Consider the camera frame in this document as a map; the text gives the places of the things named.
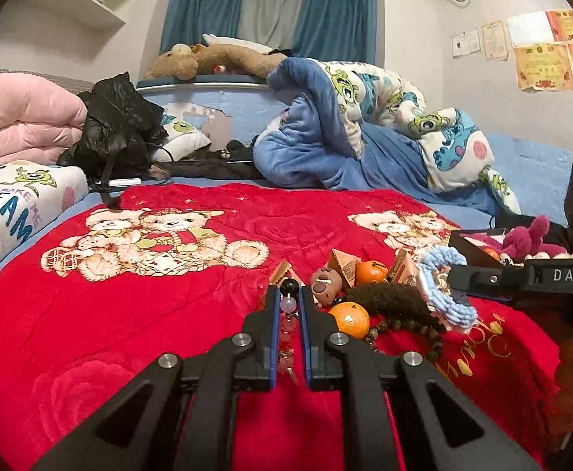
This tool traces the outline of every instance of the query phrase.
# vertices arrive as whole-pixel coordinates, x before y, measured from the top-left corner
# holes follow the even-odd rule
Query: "hand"
[[[557,449],[566,434],[573,431],[573,338],[565,339],[559,348],[561,363],[555,371],[560,387],[552,398],[548,415],[548,439],[551,449]]]

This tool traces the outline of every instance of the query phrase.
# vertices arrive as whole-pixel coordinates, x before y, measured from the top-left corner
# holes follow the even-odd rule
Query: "pink beaded keychain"
[[[297,374],[295,374],[295,360],[293,358],[293,336],[298,326],[297,300],[292,298],[290,294],[281,295],[280,310],[278,371],[289,374],[293,382],[300,385]]]

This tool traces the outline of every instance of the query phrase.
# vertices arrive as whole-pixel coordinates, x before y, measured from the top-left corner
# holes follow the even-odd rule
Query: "pink comforter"
[[[81,137],[86,113],[81,99],[45,78],[0,74],[0,166],[55,163]]]

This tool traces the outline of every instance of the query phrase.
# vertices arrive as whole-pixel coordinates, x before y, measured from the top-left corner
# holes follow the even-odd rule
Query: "brown bear figurine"
[[[325,266],[317,269],[310,277],[310,288],[317,302],[323,308],[329,308],[341,292],[343,280],[334,269]]]

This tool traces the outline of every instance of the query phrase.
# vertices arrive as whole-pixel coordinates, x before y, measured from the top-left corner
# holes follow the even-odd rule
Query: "teddy bear print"
[[[386,234],[384,243],[387,246],[406,249],[413,257],[433,246],[446,245],[448,230],[454,229],[432,211],[425,214],[398,214],[395,211],[354,214],[348,216],[348,220]]]
[[[142,217],[145,239],[137,245],[148,251],[136,272],[160,276],[211,265],[258,267],[269,254],[266,245],[247,240],[227,243],[224,235],[205,228],[210,218],[222,214],[223,211],[163,209]]]
[[[205,228],[210,218],[222,214],[99,209],[86,219],[86,235],[64,239],[42,255],[41,265],[59,276],[77,269],[89,281],[102,281],[123,272],[172,276],[212,265],[254,268],[264,263],[269,250],[262,242],[228,244],[224,235]]]
[[[68,237],[46,251],[40,260],[42,269],[53,270],[59,276],[79,269],[91,281],[121,273],[122,263],[130,262],[135,255],[134,244],[140,240],[141,232],[134,227],[147,210],[97,209],[86,218],[89,232]]]

